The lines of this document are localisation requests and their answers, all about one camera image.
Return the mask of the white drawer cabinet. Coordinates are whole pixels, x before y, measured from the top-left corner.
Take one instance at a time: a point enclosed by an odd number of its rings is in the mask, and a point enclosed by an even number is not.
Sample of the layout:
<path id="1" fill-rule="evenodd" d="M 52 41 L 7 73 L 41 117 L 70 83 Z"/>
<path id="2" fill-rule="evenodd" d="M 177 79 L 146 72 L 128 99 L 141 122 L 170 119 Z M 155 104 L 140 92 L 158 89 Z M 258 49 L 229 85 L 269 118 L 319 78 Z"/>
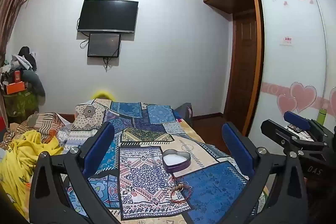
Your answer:
<path id="1" fill-rule="evenodd" d="M 314 139 L 307 132 L 292 124 L 288 124 L 286 129 L 298 137 L 299 140 L 314 141 Z"/>

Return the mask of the green bottle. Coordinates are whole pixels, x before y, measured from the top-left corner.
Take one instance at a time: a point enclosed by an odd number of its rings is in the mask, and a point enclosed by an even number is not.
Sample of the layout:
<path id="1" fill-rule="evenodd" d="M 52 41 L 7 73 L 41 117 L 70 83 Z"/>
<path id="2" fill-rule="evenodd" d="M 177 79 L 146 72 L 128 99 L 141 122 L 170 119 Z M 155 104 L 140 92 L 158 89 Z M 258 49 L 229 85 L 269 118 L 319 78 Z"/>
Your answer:
<path id="1" fill-rule="evenodd" d="M 318 117 L 317 117 L 317 122 L 322 126 L 325 123 L 326 114 L 327 114 L 327 110 L 324 109 L 324 108 L 320 108 L 319 113 L 318 113 Z"/>

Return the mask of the yellow blanket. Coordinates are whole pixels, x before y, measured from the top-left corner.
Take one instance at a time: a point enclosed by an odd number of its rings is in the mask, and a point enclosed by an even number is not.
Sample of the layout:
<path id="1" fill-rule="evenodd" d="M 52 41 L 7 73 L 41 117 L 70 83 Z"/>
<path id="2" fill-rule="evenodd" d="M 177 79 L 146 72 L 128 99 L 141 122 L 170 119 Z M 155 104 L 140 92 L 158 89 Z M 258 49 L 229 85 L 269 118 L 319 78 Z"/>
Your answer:
<path id="1" fill-rule="evenodd" d="M 29 218 L 29 195 L 34 170 L 39 155 L 44 151 L 51 156 L 60 155 L 63 147 L 56 137 L 43 143 L 41 133 L 30 130 L 10 142 L 1 161 L 1 186 L 25 219 Z"/>

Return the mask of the white heart-patterned sliding door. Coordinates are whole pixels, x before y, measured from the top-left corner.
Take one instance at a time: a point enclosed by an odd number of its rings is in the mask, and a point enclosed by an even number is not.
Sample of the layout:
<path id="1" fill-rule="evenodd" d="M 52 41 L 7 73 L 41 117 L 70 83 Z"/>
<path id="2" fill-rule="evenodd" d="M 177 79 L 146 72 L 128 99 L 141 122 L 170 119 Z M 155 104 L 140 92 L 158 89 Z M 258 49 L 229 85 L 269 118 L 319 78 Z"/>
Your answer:
<path id="1" fill-rule="evenodd" d="M 267 119 L 286 126 L 292 111 L 335 127 L 335 0 L 260 0 L 264 20 L 261 92 L 249 138 L 272 153 L 282 148 L 261 133 Z"/>

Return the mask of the striped pillow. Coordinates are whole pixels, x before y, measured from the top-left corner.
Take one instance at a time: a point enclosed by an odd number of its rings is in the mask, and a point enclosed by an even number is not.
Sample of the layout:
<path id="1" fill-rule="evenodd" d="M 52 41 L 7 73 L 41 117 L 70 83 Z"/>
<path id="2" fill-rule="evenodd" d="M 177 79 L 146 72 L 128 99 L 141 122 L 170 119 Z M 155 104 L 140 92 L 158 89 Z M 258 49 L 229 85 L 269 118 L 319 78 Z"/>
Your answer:
<path id="1" fill-rule="evenodd" d="M 40 132 L 42 142 L 48 143 L 65 126 L 66 124 L 57 113 L 35 113 L 21 124 L 12 123 L 9 132 L 3 136 L 3 143 L 7 144 L 30 130 Z"/>

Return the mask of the dark purple bag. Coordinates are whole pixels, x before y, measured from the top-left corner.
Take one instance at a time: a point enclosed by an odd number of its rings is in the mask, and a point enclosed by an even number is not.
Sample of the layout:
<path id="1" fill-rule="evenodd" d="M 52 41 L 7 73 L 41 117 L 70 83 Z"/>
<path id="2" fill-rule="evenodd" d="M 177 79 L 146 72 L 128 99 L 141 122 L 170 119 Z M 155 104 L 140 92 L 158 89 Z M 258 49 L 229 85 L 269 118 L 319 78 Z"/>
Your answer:
<path id="1" fill-rule="evenodd" d="M 174 114 L 178 119 L 183 119 L 190 127 L 193 126 L 193 108 L 188 102 L 174 109 Z"/>

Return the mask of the purple heart-shaped tin box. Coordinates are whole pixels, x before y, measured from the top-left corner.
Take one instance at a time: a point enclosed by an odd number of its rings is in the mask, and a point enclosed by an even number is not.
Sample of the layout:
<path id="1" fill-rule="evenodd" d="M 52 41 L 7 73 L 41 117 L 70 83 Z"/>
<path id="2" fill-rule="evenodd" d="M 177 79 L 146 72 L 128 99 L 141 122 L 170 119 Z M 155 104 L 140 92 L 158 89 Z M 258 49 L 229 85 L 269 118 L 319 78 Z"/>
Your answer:
<path id="1" fill-rule="evenodd" d="M 167 149 L 162 154 L 162 163 L 167 173 L 179 172 L 190 166 L 191 155 L 188 152 Z"/>

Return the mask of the pile of clothes and boxes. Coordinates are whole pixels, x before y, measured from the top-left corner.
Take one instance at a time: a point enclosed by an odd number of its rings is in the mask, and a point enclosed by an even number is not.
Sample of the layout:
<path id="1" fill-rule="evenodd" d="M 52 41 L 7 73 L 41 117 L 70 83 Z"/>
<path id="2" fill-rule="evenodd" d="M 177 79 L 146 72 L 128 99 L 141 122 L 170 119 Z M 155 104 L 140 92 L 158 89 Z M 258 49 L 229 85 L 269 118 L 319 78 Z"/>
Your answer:
<path id="1" fill-rule="evenodd" d="M 23 46 L 1 66 L 1 96 L 9 123 L 21 123 L 39 111 L 46 92 L 38 76 L 35 55 Z"/>

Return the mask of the blue patchwork bedspread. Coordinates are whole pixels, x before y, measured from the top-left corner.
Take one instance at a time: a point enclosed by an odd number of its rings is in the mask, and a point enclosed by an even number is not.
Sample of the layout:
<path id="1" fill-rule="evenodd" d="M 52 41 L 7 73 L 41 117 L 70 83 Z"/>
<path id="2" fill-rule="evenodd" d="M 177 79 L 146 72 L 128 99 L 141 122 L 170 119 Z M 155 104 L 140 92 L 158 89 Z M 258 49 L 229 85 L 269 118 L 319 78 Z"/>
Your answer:
<path id="1" fill-rule="evenodd" d="M 89 183 L 120 223 L 218 223 L 248 183 L 232 157 L 204 143 L 167 105 L 81 103 L 57 138 L 69 151 L 105 122 L 115 136 Z M 167 173 L 167 149 L 188 152 L 190 166 Z"/>

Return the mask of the orange box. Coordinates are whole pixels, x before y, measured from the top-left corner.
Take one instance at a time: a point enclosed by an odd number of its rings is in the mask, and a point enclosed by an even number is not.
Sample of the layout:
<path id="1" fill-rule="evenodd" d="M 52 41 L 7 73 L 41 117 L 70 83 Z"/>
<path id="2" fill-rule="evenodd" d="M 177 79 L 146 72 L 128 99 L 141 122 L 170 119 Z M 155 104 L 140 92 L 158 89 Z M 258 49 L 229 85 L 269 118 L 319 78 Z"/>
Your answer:
<path id="1" fill-rule="evenodd" d="M 17 82 L 17 83 L 8 84 L 6 86 L 6 94 L 10 95 L 10 94 L 22 92 L 25 89 L 26 89 L 26 87 L 25 87 L 25 83 L 23 81 L 20 81 L 20 82 Z"/>

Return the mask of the small black wall monitor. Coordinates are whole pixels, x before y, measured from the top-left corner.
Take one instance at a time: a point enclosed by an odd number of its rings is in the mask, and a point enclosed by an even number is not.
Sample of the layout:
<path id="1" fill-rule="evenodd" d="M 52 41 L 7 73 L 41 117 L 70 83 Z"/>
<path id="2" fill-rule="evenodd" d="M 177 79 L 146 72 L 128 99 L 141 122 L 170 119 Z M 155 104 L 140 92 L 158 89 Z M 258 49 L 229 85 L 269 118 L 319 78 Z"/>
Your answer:
<path id="1" fill-rule="evenodd" d="M 87 56 L 94 58 L 118 58 L 120 44 L 120 34 L 90 33 Z"/>

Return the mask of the black wall television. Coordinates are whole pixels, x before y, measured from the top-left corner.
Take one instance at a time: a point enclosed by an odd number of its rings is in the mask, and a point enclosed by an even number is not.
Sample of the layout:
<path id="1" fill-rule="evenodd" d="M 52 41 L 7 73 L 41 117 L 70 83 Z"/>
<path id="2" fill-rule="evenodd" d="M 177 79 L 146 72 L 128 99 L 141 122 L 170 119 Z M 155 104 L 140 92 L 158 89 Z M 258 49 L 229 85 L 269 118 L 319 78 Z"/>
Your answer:
<path id="1" fill-rule="evenodd" d="M 78 31 L 133 33 L 137 12 L 137 1 L 84 0 Z"/>

